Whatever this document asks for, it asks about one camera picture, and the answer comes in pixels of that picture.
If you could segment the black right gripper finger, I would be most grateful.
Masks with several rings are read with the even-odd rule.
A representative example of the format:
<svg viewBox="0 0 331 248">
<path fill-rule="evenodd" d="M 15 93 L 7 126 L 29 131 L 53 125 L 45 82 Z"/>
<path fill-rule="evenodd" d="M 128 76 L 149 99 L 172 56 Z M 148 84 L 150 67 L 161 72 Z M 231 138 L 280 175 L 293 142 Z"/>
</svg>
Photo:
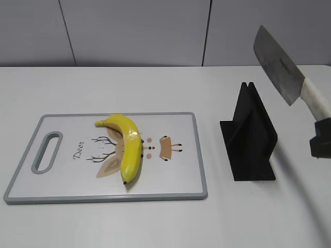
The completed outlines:
<svg viewBox="0 0 331 248">
<path fill-rule="evenodd" d="M 330 158 L 330 118 L 315 122 L 315 137 L 310 140 L 311 155 L 315 158 Z"/>
</svg>

